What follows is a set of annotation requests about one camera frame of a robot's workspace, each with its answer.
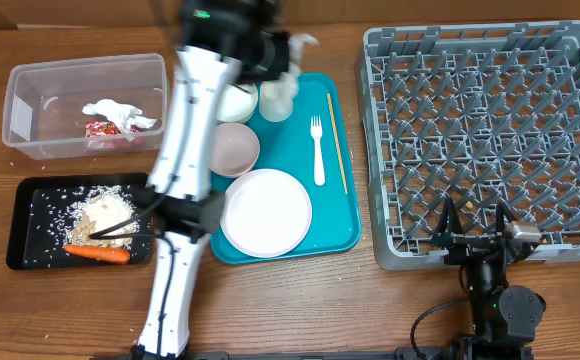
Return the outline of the white napkin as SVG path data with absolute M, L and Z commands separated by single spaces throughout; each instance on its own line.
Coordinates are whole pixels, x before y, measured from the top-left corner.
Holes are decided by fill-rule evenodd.
M 121 133 L 132 133 L 134 128 L 149 129 L 157 120 L 145 117 L 143 111 L 133 105 L 121 104 L 112 99 L 102 99 L 82 108 L 86 115 L 100 115 L 112 122 Z
M 263 82 L 260 86 L 260 98 L 272 101 L 292 100 L 298 93 L 298 76 L 303 59 L 303 48 L 306 44 L 318 45 L 319 41 L 308 33 L 294 34 L 289 41 L 289 69 L 273 81 Z

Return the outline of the orange carrot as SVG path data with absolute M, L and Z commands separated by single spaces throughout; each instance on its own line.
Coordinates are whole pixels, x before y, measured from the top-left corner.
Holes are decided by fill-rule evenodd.
M 127 264 L 131 255 L 123 248 L 107 248 L 100 246 L 65 245 L 64 250 L 72 255 L 113 264 Z

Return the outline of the red snack wrapper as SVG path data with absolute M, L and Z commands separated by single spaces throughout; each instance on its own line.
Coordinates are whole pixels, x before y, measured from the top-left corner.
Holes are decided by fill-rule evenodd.
M 122 133 L 113 123 L 108 121 L 87 122 L 85 135 L 87 138 L 86 149 L 89 151 L 107 151 L 122 148 L 142 146 L 145 140 L 135 136 L 140 130 L 136 126 L 131 127 L 131 133 Z

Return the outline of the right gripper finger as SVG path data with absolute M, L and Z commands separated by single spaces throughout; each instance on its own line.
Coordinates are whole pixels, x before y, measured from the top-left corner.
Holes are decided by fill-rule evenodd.
M 434 236 L 439 238 L 451 238 L 453 235 L 463 235 L 465 233 L 455 203 L 453 199 L 447 196 L 444 200 L 443 209 L 439 217 L 439 223 L 437 224 L 434 232 Z
M 499 200 L 495 209 L 495 233 L 502 235 L 510 232 L 510 226 L 517 220 L 507 203 Z

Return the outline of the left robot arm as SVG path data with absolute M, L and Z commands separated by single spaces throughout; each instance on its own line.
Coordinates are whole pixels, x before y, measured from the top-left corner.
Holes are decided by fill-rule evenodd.
M 279 1 L 185 1 L 176 25 L 160 2 L 154 13 L 176 65 L 167 127 L 145 189 L 134 201 L 157 216 L 155 277 L 132 359 L 182 359 L 202 254 L 217 231 L 225 196 L 212 189 L 209 163 L 225 90 L 276 80 L 289 68 L 289 34 L 277 28 Z

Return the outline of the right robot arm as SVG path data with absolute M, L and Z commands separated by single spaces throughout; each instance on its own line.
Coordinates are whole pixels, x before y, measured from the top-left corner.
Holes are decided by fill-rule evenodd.
M 431 243 L 447 250 L 446 265 L 459 267 L 460 285 L 467 293 L 472 315 L 471 334 L 455 336 L 444 352 L 446 359 L 530 359 L 528 346 L 546 310 L 535 291 L 511 285 L 507 269 L 528 258 L 542 234 L 531 222 L 513 214 L 505 202 L 495 208 L 494 229 L 469 235 L 460 223 L 454 201 L 444 201 Z

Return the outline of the white bowl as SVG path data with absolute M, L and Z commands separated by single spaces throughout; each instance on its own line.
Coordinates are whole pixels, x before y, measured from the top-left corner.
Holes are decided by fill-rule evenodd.
M 237 178 L 249 172 L 260 154 L 255 132 L 241 123 L 224 123 L 215 130 L 210 169 L 223 177 Z
M 224 91 L 217 111 L 222 123 L 245 124 L 258 104 L 258 88 L 254 84 L 229 85 Z

